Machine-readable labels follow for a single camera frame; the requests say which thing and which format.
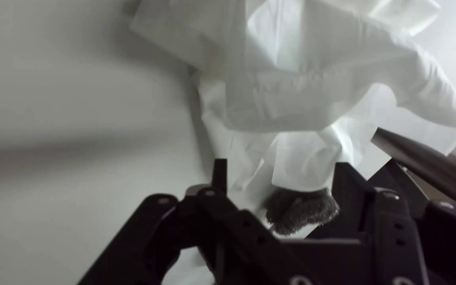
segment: white tissue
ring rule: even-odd
[[[369,179],[389,158],[370,144],[377,127],[442,154],[456,146],[456,90],[410,38],[437,11],[434,0],[147,0],[131,29],[199,71],[231,196],[258,209],[272,185],[328,187],[336,162]]]

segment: white fabric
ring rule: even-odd
[[[328,187],[336,162],[370,177],[388,162],[370,144],[377,127],[442,154],[456,146],[456,90],[408,35],[437,10],[429,0],[149,0],[131,27],[199,71],[231,195],[258,209],[271,184]]]

